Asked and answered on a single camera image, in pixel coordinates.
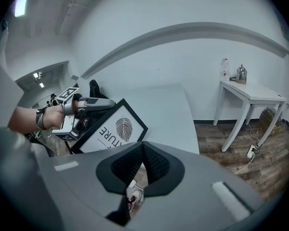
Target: plastic bottle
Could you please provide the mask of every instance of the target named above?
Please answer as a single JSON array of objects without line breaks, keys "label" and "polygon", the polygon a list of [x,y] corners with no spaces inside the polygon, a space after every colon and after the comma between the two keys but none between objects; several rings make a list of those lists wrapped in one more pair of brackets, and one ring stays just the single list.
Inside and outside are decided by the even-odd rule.
[{"label": "plastic bottle", "polygon": [[221,63],[221,80],[229,81],[230,78],[230,65],[229,60],[225,57]]}]

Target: ceiling light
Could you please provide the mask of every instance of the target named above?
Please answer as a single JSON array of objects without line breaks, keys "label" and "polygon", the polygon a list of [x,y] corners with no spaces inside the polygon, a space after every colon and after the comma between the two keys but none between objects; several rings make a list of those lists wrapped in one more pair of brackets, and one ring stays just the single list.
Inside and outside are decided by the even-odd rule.
[{"label": "ceiling light", "polygon": [[25,14],[27,0],[16,0],[15,17]]}]

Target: power outlet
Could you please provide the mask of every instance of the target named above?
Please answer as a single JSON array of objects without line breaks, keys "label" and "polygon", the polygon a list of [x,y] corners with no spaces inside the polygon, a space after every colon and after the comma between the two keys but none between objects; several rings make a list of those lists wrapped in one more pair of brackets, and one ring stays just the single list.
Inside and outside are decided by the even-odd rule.
[{"label": "power outlet", "polygon": [[249,149],[249,152],[247,152],[246,156],[248,158],[251,158],[252,157],[252,150],[255,149],[255,146],[251,145],[250,146],[250,149]]}]

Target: sneaker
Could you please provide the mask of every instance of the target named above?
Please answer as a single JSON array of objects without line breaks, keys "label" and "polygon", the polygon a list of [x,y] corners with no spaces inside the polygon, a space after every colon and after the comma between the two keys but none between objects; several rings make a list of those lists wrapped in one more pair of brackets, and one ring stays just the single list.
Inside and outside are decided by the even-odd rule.
[{"label": "sneaker", "polygon": [[139,202],[139,200],[141,199],[141,195],[142,195],[142,193],[140,192],[140,190],[136,190],[132,193],[130,199],[127,202],[129,212],[131,212],[131,210],[133,210],[135,204],[137,204]]}]

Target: ceiling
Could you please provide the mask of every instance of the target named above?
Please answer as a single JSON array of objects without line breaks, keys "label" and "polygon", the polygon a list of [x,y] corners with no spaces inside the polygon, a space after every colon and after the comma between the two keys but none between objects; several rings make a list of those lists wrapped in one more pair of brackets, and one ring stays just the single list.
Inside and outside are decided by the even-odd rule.
[{"label": "ceiling", "polygon": [[17,85],[24,92],[32,92],[36,90],[41,90],[40,83],[44,84],[44,88],[52,86],[54,83],[58,82],[59,77],[62,75],[63,65],[56,66],[55,68],[42,71],[43,77],[40,79],[35,79],[33,74],[22,78],[17,82]]},{"label": "ceiling", "polygon": [[26,15],[6,18],[9,35],[30,38],[45,34],[70,35],[97,0],[27,0]]}]

